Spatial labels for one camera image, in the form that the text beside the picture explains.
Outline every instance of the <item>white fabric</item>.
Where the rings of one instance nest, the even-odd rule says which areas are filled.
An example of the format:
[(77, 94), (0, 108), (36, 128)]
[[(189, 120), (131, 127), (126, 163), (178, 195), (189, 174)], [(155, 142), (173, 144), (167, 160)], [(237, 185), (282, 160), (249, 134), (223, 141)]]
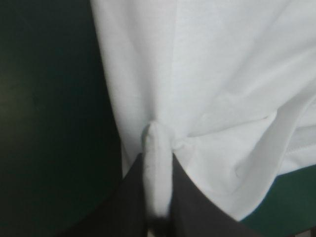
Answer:
[(158, 122), (151, 122), (143, 134), (143, 183), (147, 215), (166, 217), (172, 197), (172, 134)]
[(193, 182), (240, 220), (278, 174), (316, 163), (315, 0), (91, 4), (124, 174), (154, 121)]

